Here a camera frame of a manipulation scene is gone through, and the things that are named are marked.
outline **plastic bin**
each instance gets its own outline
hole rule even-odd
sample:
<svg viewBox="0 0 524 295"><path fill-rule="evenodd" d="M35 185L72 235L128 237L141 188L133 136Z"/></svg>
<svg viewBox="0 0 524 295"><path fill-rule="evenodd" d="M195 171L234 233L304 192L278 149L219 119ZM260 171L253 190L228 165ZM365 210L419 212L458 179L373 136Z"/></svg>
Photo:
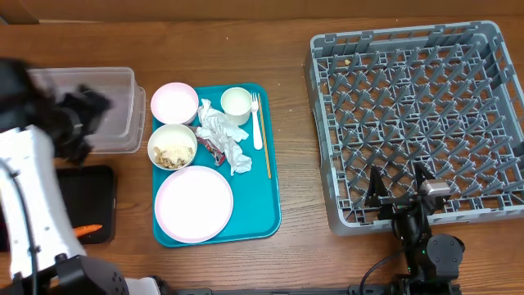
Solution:
<svg viewBox="0 0 524 295"><path fill-rule="evenodd" d="M415 193L414 162L445 179L432 224L524 215L523 94L495 23L317 35L305 77L335 234L391 230L364 206L371 166L391 197Z"/></svg>
<svg viewBox="0 0 524 295"><path fill-rule="evenodd" d="M42 89L55 89L58 99L86 84L104 94L112 108L98 131L88 136L93 153L132 153L140 148L146 115L146 94L138 87L128 67L33 69L34 82Z"/></svg>

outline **dish rack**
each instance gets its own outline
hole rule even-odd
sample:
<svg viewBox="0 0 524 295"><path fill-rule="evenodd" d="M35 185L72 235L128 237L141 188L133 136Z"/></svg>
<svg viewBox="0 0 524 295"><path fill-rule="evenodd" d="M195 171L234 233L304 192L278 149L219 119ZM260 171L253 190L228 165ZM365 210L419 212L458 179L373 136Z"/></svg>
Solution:
<svg viewBox="0 0 524 295"><path fill-rule="evenodd" d="M495 23L320 34L305 77L335 234L391 229L364 206L371 166L391 197L415 193L415 162L445 179L432 224L524 215L523 95Z"/></svg>

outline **orange carrot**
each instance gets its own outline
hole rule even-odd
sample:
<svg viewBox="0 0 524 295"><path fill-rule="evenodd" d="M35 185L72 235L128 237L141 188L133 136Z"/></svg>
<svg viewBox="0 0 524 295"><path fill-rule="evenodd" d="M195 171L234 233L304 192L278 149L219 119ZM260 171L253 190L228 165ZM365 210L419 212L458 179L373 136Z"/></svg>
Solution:
<svg viewBox="0 0 524 295"><path fill-rule="evenodd" d="M77 227L73 230L75 232L76 238L78 238L86 234L94 233L101 228L102 228L101 225L85 225L85 226Z"/></svg>

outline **white cup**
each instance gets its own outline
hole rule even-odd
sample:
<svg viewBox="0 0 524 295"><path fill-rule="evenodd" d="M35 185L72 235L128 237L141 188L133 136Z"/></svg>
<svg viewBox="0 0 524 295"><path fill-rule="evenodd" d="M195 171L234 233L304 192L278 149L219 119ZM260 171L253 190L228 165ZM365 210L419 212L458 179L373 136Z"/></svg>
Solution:
<svg viewBox="0 0 524 295"><path fill-rule="evenodd" d="M220 105L236 125L244 125L251 114L251 94L242 87L230 88L222 94Z"/></svg>

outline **teal tray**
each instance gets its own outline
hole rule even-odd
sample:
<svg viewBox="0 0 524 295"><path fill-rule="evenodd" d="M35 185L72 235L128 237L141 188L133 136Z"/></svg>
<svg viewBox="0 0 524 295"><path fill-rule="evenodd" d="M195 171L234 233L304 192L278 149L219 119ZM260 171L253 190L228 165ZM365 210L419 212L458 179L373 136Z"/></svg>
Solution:
<svg viewBox="0 0 524 295"><path fill-rule="evenodd" d="M236 86L243 87L249 92L256 91L260 93L272 178L268 179L264 149L257 151L253 147L252 117L247 123L241 126L241 128L249 134L249 138L239 143L244 154L249 156L253 161L251 171L244 174L235 173L234 176L231 176L231 166L229 163L226 161L221 167L216 167L214 158L204 146L199 144L192 165L206 166L215 169L229 182L233 191L233 213L228 224L220 234L205 242L190 244L177 242L162 231L156 222L153 206L153 233L158 243L166 247L186 247L242 241L252 238L267 238L275 234L278 227L280 227L282 213L280 211L277 160L275 159L273 132L271 131L268 94L258 84L253 83L200 87L195 88L195 90L196 93L198 93L199 99L209 99L214 109L222 111L222 107L220 106L222 93L226 89ZM162 123L153 117L153 131L162 125ZM200 125L198 116L192 125ZM171 173L176 172L165 171L153 165L153 204L155 204L158 188Z"/></svg>

